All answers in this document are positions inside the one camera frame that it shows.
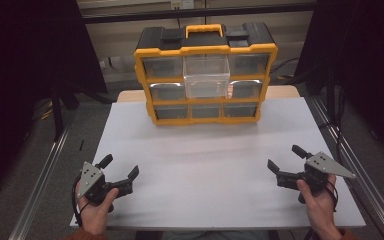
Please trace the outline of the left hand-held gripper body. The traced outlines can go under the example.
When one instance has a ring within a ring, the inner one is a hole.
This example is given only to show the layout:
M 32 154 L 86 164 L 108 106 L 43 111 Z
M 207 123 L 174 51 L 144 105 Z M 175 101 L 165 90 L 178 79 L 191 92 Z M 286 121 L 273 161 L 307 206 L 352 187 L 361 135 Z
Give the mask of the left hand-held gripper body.
M 85 162 L 80 171 L 79 188 L 76 198 L 81 199 L 85 197 L 89 203 L 101 205 L 109 191 L 109 185 L 101 168 Z

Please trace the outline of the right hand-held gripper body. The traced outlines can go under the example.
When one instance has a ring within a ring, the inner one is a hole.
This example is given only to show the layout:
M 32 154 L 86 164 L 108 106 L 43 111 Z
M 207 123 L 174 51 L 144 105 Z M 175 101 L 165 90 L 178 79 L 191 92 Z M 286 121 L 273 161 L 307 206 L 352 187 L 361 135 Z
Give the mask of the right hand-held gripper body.
M 320 193 L 328 183 L 329 175 L 355 178 L 356 175 L 336 162 L 324 152 L 318 152 L 309 159 L 304 159 L 304 171 L 301 178 L 310 187 L 312 194 Z

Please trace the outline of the clear plastic drawer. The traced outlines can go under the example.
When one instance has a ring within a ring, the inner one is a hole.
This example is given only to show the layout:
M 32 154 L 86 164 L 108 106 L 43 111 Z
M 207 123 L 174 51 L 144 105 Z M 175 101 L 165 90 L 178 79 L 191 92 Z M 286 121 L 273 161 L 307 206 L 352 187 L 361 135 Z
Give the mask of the clear plastic drawer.
M 193 55 L 183 58 L 187 98 L 227 96 L 230 67 L 226 55 Z

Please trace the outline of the yellow black drawer organizer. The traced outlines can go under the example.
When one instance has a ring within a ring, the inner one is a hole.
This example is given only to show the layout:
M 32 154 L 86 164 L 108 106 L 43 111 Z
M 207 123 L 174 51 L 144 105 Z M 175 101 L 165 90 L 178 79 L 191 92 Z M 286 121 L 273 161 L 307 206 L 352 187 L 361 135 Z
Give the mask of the yellow black drawer organizer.
M 267 94 L 271 66 L 276 60 L 278 47 L 267 26 L 263 22 L 248 22 L 238 26 L 223 24 L 189 25 L 183 28 L 168 29 L 148 27 L 143 30 L 134 52 L 135 71 L 146 96 L 148 115 L 156 125 L 191 125 L 202 123 L 240 124 L 252 123 L 260 119 L 261 105 Z M 145 76 L 143 60 L 146 58 L 184 57 L 192 55 L 251 55 L 268 56 L 265 71 L 260 75 L 264 80 L 256 117 L 158 120 L 153 113 L 153 101 L 148 84 L 151 79 Z

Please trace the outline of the person's left hand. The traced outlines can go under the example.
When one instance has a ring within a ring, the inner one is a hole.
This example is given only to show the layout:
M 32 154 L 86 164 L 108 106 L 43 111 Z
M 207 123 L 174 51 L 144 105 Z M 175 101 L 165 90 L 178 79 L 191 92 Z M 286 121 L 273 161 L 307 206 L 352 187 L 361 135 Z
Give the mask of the person's left hand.
M 77 201 L 81 210 L 80 216 L 83 228 L 92 234 L 105 234 L 108 222 L 108 211 L 118 195 L 119 190 L 114 188 L 106 196 L 101 205 L 91 205 L 85 197 Z

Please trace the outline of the person's right hand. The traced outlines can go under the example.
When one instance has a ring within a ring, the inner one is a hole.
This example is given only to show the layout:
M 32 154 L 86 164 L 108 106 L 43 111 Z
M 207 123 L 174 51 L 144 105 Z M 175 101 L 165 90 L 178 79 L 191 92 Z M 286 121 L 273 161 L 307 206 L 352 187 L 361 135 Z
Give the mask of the person's right hand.
M 334 200 L 331 193 L 334 190 L 336 177 L 330 175 L 327 189 L 314 196 L 304 180 L 298 180 L 297 186 L 306 202 L 307 216 L 312 229 L 317 233 L 322 229 L 336 227 L 334 223 Z

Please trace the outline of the black metal stand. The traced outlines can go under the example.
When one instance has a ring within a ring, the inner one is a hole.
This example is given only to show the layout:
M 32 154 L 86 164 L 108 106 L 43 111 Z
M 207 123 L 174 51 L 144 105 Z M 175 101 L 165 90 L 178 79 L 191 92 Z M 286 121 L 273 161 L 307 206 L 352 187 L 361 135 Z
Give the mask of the black metal stand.
M 79 106 L 79 101 L 75 96 L 75 85 L 70 81 L 55 81 L 51 90 L 51 102 L 54 115 L 55 137 L 57 142 L 64 131 L 64 123 L 61 111 L 61 104 L 68 110 L 76 110 Z

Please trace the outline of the black curtain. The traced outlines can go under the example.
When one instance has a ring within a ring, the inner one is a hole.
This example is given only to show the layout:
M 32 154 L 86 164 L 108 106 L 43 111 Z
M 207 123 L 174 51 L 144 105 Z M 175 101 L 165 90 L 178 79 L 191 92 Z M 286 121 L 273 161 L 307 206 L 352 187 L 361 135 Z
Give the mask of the black curtain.
M 0 180 L 28 132 L 37 101 L 105 93 L 77 0 L 0 0 Z
M 384 140 L 384 0 L 316 0 L 295 73 L 329 71 Z

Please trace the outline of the group of small clear bins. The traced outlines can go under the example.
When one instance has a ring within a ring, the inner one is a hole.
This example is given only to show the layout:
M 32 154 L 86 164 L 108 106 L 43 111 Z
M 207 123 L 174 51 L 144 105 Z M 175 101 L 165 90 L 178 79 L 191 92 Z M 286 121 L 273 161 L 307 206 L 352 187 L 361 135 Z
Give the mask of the group of small clear bins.
M 187 98 L 183 79 L 183 58 L 161 57 L 143 60 L 145 76 L 158 120 L 221 119 L 256 117 L 264 80 L 266 54 L 226 55 L 230 67 L 227 96 Z

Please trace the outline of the black horizontal bar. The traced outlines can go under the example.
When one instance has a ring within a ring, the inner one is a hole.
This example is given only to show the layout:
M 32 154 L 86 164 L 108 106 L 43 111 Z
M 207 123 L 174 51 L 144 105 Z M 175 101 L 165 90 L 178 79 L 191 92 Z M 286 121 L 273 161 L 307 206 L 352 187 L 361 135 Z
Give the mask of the black horizontal bar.
M 258 5 L 247 7 L 224 7 L 224 8 L 200 8 L 188 10 L 164 10 L 126 14 L 98 14 L 84 15 L 84 24 L 101 24 L 113 22 L 133 22 L 146 20 L 181 19 L 210 16 L 229 16 L 246 14 L 265 14 L 265 13 L 284 13 L 312 11 L 317 7 L 317 3 L 295 3 L 295 4 L 275 4 Z

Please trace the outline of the aluminium floor rail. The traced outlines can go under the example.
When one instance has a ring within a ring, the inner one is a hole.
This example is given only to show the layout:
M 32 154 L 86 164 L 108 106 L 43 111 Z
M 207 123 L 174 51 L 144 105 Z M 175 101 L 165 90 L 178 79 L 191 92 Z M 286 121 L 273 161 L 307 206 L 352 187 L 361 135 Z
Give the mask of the aluminium floor rail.
M 48 154 L 45 164 L 40 172 L 39 178 L 36 181 L 32 193 L 30 194 L 25 207 L 18 217 L 8 240 L 26 239 L 37 209 L 40 205 L 40 201 L 45 192 L 45 188 L 66 142 L 69 130 L 70 126 L 67 125 L 57 140 L 53 143 L 50 153 Z
M 373 224 L 378 227 L 379 233 L 384 236 L 384 197 L 375 186 L 368 172 L 360 162 L 360 159 L 349 145 L 345 135 L 341 131 L 341 128 L 334 125 L 329 119 L 328 110 L 323 101 L 320 98 L 310 98 L 309 105 L 315 109 L 322 120 L 322 129 L 327 129 L 331 138 L 335 142 L 335 158 L 340 163 L 347 165 L 349 169 L 356 174 L 356 182 L 364 192 L 367 201 L 373 208 L 375 216 L 379 219 L 381 225 L 376 223 L 375 219 L 368 212 L 368 210 L 365 210 L 365 212 L 371 217 Z

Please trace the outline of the white wall socket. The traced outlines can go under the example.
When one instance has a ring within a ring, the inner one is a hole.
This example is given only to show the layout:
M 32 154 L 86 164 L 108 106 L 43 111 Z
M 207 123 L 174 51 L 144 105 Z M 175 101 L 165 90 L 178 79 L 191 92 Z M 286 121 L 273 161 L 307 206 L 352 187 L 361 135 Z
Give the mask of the white wall socket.
M 171 0 L 172 10 L 194 9 L 194 0 Z

